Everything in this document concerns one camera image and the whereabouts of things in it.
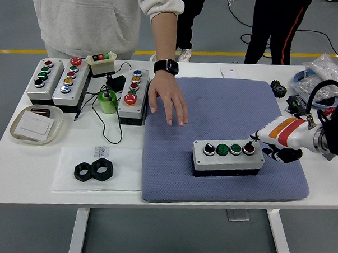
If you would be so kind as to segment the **person's hand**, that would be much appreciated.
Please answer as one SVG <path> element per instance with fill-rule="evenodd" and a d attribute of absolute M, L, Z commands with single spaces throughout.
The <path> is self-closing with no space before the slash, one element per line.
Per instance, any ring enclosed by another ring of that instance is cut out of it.
<path fill-rule="evenodd" d="M 160 97 L 165 109 L 166 122 L 173 123 L 173 109 L 175 109 L 178 124 L 188 123 L 188 107 L 186 100 L 176 83 L 174 76 L 164 70 L 157 71 L 152 79 L 149 90 L 149 107 L 152 113 L 157 112 L 157 98 Z"/>

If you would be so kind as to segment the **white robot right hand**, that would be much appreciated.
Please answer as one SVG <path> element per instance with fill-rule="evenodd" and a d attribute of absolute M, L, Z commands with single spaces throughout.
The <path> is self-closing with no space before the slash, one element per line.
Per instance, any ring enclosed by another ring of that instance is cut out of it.
<path fill-rule="evenodd" d="M 318 127 L 308 129 L 304 119 L 280 116 L 250 135 L 268 145 L 263 153 L 280 163 L 294 162 L 303 155 L 302 148 L 315 152 L 314 135 Z"/>

